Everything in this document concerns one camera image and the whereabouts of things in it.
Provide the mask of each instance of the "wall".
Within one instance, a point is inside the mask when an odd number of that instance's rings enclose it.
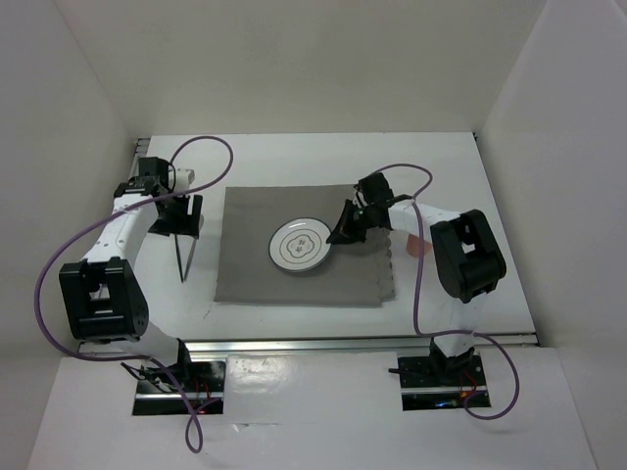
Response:
[[[601,469],[624,468],[627,20],[550,0],[479,139],[544,341]]]
[[[67,237],[111,209],[132,145],[52,1],[0,3],[0,64],[0,455],[13,470],[27,465],[59,364],[33,318],[35,278]],[[66,341],[57,271],[44,310]]]
[[[478,129],[545,0],[56,0],[133,135]]]

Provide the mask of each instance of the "plate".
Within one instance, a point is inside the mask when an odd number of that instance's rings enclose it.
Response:
[[[270,238],[269,255],[286,271],[306,271],[323,262],[331,251],[329,227],[316,218],[297,218],[279,227]]]

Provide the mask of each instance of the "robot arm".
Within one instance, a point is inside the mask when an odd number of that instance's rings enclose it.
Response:
[[[138,162],[139,175],[120,184],[114,212],[155,196],[185,190],[191,170],[169,171],[158,158]],[[148,304],[133,273],[139,249],[151,233],[198,238],[202,225],[202,196],[179,196],[147,204],[109,222],[98,241],[79,262],[66,263],[59,281],[72,335],[94,343],[117,342],[126,352],[173,363],[180,343],[149,321]]]
[[[327,243],[365,241],[369,228],[383,227],[419,236],[418,219],[410,196],[394,196],[382,173],[373,173],[356,185]],[[438,278],[452,298],[439,331],[474,331],[479,325],[487,295],[506,275],[506,264],[488,221],[481,211],[459,213],[416,204],[423,238],[432,243]],[[434,338],[431,355],[443,372],[463,367],[473,352],[472,335]]]

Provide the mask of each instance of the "gray cloth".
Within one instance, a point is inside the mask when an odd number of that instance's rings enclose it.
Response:
[[[286,222],[317,218],[330,229],[351,185],[226,188],[216,302],[300,306],[380,306],[394,297],[388,231],[372,229],[364,244],[334,246],[305,272],[286,272],[268,254]]]

